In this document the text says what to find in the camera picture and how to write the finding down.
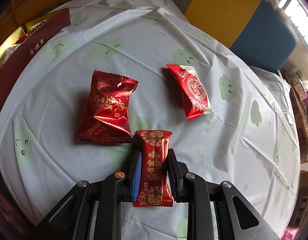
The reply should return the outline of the slim red gold-print snack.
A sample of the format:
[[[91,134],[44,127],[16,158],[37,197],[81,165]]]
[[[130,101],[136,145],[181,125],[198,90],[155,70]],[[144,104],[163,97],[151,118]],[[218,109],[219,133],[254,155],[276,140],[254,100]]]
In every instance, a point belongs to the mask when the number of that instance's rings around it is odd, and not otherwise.
[[[165,161],[172,136],[165,130],[140,130],[136,143],[140,148],[139,185],[133,196],[134,207],[172,207],[173,198],[167,184]]]

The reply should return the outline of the white cloud-print tablecloth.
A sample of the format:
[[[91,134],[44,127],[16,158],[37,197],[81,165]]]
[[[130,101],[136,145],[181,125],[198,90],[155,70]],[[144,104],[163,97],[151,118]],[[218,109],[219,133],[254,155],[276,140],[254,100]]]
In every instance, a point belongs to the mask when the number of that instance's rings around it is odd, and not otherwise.
[[[71,25],[35,54],[0,112],[0,172],[27,218],[38,224],[75,183],[105,179],[129,152],[129,145],[75,140],[98,69],[139,82],[129,104],[132,131],[170,131],[178,160],[207,181],[231,181],[281,236],[300,176],[290,86],[192,26],[172,0],[66,7]],[[194,66],[211,113],[187,119],[167,64]]]

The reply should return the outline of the dark red foil snack bag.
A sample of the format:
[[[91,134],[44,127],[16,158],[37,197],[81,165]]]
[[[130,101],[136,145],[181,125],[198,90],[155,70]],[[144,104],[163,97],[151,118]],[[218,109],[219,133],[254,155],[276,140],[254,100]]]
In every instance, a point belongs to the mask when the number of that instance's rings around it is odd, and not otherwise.
[[[138,81],[130,77],[95,70],[76,140],[108,145],[131,143],[129,100],[137,86]]]

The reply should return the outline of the red white patterned snack pack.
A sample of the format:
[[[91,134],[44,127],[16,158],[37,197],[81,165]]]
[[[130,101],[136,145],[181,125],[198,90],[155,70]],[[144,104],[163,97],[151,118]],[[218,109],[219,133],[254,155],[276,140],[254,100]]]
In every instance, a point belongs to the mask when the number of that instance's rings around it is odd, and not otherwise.
[[[185,116],[189,120],[212,112],[211,104],[194,66],[167,64],[182,91]]]

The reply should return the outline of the maroon and gold gift box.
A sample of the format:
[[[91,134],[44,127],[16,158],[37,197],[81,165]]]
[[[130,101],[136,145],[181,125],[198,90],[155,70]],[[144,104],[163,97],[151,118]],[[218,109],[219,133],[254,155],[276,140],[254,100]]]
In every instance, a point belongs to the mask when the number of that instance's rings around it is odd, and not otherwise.
[[[19,76],[35,54],[63,27],[70,25],[68,8],[47,14],[42,24],[16,41],[16,49],[0,68],[0,109],[7,100]]]

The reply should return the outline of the yellow and blue chair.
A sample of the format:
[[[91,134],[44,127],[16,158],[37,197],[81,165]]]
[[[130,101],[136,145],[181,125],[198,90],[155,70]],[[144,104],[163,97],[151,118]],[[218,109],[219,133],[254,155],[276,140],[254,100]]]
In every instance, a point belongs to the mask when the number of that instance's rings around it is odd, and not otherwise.
[[[185,18],[247,65],[278,72],[298,38],[266,0],[173,0]]]

